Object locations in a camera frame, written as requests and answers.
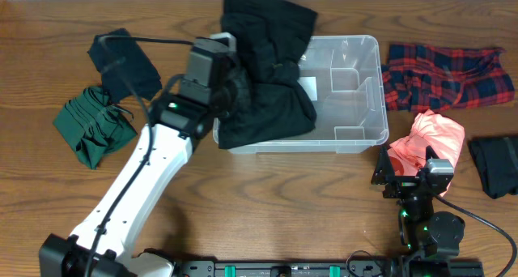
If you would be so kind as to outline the dark green garment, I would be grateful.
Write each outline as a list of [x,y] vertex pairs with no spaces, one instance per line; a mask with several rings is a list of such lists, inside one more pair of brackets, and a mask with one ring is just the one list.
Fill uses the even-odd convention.
[[137,136],[127,113],[111,102],[102,87],[87,87],[64,104],[53,125],[79,162],[95,169],[106,155]]

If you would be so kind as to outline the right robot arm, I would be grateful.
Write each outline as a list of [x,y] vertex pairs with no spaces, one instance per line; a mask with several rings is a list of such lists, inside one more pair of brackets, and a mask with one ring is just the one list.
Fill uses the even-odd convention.
[[380,149],[371,183],[384,187],[383,197],[400,207],[398,226],[407,255],[384,265],[387,276],[451,276],[449,262],[460,253],[465,221],[451,212],[435,211],[433,201],[454,176],[449,160],[426,148],[425,165],[413,176],[398,176],[387,147]]

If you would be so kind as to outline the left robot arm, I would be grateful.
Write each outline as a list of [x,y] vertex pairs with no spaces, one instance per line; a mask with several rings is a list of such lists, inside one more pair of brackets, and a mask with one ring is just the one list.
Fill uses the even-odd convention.
[[106,195],[67,237],[51,234],[39,251],[43,276],[173,276],[158,253],[132,255],[138,235],[170,180],[189,161],[217,117],[232,111],[240,64],[228,33],[197,38],[187,71],[172,77],[144,110],[147,124]]

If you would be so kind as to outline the small black cloth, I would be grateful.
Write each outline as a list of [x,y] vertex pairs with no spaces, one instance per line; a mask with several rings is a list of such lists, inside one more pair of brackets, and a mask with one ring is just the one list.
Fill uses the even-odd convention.
[[139,97],[152,100],[162,89],[159,72],[137,41],[122,39],[123,36],[130,36],[125,28],[96,35],[88,50],[101,74],[102,88],[114,104],[132,95],[125,82]]

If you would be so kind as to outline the large black garment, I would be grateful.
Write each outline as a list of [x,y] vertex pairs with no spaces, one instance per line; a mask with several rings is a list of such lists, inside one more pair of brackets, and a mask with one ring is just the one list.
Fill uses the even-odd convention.
[[221,119],[219,148],[306,134],[316,110],[299,84],[299,60],[307,50],[317,13],[287,0],[223,0],[224,32],[236,38],[240,93]]

